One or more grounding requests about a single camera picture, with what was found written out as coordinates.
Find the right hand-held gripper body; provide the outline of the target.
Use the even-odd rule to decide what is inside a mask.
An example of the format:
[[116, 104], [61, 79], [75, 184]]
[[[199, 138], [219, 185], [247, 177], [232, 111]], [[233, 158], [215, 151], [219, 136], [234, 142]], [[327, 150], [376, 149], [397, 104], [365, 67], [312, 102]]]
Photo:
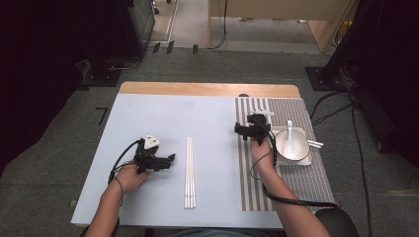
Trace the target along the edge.
[[252, 114], [247, 117], [247, 121], [251, 123], [250, 137], [253, 137], [261, 145], [263, 140], [271, 132], [271, 125], [268, 123], [267, 116], [263, 114]]

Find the row of white chopsticks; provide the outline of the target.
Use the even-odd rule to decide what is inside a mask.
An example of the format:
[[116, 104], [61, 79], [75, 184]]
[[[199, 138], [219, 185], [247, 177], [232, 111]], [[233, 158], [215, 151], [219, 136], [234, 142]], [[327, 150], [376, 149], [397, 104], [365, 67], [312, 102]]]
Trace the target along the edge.
[[194, 209], [197, 206], [195, 191], [195, 169], [193, 154], [193, 138], [187, 138], [186, 151], [186, 178], [185, 178], [185, 199], [184, 208]]

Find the white square plate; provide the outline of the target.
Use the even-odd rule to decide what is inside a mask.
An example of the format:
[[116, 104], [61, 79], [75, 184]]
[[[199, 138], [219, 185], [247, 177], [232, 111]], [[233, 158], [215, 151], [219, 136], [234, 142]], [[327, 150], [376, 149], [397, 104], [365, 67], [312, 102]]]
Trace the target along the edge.
[[[299, 128], [299, 127], [294, 127], [295, 129], [297, 129], [297, 130], [299, 130], [300, 132], [302, 132], [305, 136], [306, 136], [306, 133], [305, 133], [305, 131], [302, 129], [302, 128]], [[273, 133], [274, 133], [274, 135], [275, 135], [275, 140], [276, 140], [276, 134], [280, 131], [280, 130], [283, 130], [283, 129], [287, 129], [285, 126], [274, 126], [273, 127]], [[305, 157], [303, 160], [301, 160], [301, 161], [299, 161], [299, 162], [296, 162], [296, 163], [291, 163], [291, 162], [286, 162], [283, 158], [281, 158], [280, 157], [280, 155], [279, 155], [279, 158], [278, 158], [278, 164], [279, 165], [309, 165], [310, 164], [310, 160], [309, 160], [309, 158], [308, 158], [308, 156], [307, 157]]]

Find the person's right hand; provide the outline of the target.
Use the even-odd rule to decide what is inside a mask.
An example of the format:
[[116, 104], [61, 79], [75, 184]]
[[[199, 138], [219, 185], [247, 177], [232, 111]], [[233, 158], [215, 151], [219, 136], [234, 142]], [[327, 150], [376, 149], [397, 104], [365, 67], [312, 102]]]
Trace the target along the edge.
[[267, 172], [274, 171], [274, 156], [270, 141], [265, 138], [261, 145], [255, 139], [251, 140], [251, 156], [253, 166], [262, 176]]

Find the person's left hand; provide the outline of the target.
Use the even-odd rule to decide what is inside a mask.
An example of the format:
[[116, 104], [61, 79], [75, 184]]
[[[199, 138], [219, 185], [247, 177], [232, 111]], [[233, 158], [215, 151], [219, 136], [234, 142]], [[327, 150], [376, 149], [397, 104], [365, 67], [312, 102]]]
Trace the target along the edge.
[[125, 195], [138, 189], [148, 176], [148, 171], [138, 173], [136, 164], [126, 163], [119, 169], [111, 185], [120, 195]]

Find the white ceramic spoon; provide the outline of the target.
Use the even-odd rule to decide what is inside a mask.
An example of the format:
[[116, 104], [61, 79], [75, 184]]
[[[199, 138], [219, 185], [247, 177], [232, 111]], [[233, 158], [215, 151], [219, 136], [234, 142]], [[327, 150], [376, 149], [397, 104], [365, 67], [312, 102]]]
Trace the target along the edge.
[[293, 122], [291, 120], [287, 121], [288, 136], [284, 145], [284, 156], [287, 159], [295, 160], [296, 152], [293, 146]]

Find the white bowl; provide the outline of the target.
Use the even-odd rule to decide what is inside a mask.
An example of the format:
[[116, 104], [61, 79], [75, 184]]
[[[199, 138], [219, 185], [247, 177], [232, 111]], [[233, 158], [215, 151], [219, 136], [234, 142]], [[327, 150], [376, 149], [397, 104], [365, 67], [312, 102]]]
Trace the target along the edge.
[[288, 130], [280, 130], [276, 134], [276, 149], [281, 158], [286, 162], [296, 163], [303, 160], [309, 154], [309, 145], [306, 139], [306, 136], [297, 129], [293, 129], [292, 138], [293, 138], [293, 151], [295, 153], [294, 158], [290, 158], [285, 153], [285, 145], [289, 138]]

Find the black corner tape mark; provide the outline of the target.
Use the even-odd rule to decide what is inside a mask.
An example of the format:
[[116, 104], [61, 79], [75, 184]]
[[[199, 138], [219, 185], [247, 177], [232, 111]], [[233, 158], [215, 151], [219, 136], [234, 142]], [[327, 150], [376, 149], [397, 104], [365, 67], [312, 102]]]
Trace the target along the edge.
[[103, 121], [104, 121], [104, 119], [105, 119], [105, 117], [106, 117], [106, 114], [107, 114], [107, 112], [108, 112], [108, 109], [109, 109], [109, 108], [105, 108], [105, 107], [96, 107], [96, 108], [95, 108], [95, 110], [97, 110], [97, 111], [101, 111], [101, 112], [102, 112], [102, 115], [101, 115], [101, 118], [100, 118], [100, 120], [99, 120], [99, 122], [98, 122], [98, 125], [101, 125], [101, 124], [103, 123]]

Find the grey striped placemat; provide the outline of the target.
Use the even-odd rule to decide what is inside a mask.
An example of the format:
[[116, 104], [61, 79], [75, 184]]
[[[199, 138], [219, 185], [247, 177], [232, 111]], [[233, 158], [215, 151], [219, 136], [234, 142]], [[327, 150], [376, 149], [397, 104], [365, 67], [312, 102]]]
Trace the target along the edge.
[[[307, 140], [315, 141], [308, 111], [301, 98], [236, 98], [234, 101], [236, 120], [242, 125], [249, 125], [247, 116], [255, 112], [271, 112], [267, 121], [274, 134], [287, 135], [287, 121], [293, 122], [293, 137], [298, 133]], [[241, 211], [272, 211], [271, 202], [263, 195], [262, 183], [252, 167], [250, 141], [237, 136], [238, 142], [238, 209]], [[307, 156], [296, 164], [278, 156], [277, 172], [299, 199], [333, 202], [330, 185], [317, 147], [309, 147]]]

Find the black stand with pole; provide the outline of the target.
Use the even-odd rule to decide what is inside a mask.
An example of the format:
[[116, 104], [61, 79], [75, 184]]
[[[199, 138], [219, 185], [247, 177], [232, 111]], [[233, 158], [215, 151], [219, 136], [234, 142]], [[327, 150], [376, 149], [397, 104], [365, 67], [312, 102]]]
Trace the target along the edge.
[[376, 0], [360, 0], [349, 31], [324, 67], [306, 66], [305, 71], [314, 91], [345, 91], [340, 69], [363, 54], [361, 47], [369, 37], [368, 17]]

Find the black stand base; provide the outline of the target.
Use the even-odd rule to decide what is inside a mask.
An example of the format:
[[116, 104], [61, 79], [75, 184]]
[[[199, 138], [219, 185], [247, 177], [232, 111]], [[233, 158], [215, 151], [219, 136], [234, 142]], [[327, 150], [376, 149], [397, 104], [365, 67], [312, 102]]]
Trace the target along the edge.
[[82, 86], [88, 87], [116, 87], [122, 71], [105, 60], [88, 62], [89, 69], [84, 75]]

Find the light wooden desk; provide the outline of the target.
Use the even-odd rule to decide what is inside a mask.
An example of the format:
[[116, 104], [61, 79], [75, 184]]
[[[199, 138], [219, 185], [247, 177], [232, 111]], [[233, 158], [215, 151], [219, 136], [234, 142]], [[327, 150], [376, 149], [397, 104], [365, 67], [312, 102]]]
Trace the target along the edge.
[[325, 52], [341, 25], [350, 19], [359, 0], [207, 0], [208, 46], [211, 19], [250, 17], [255, 19], [306, 20], [320, 52]]

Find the black chair seat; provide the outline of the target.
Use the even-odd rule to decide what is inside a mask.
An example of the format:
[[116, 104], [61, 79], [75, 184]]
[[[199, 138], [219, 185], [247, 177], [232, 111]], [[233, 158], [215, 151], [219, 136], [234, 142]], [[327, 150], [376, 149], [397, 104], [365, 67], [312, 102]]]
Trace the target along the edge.
[[324, 208], [315, 216], [325, 226], [331, 237], [360, 237], [350, 216], [339, 208]]

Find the black equipment cabinet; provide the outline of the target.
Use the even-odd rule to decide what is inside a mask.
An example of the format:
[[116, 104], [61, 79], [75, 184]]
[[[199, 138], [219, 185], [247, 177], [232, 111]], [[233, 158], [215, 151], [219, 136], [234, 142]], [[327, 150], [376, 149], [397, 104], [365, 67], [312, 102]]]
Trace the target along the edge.
[[153, 0], [118, 0], [128, 55], [142, 58], [155, 25]]

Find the dark curtain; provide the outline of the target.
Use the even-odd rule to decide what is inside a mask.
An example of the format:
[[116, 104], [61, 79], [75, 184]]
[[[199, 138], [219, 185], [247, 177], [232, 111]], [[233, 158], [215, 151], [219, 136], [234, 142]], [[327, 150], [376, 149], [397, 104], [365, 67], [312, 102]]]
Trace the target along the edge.
[[118, 0], [0, 0], [0, 175], [38, 142], [83, 75], [105, 60]]
[[372, 38], [357, 84], [389, 122], [386, 145], [419, 168], [419, 0], [375, 0], [362, 26]]

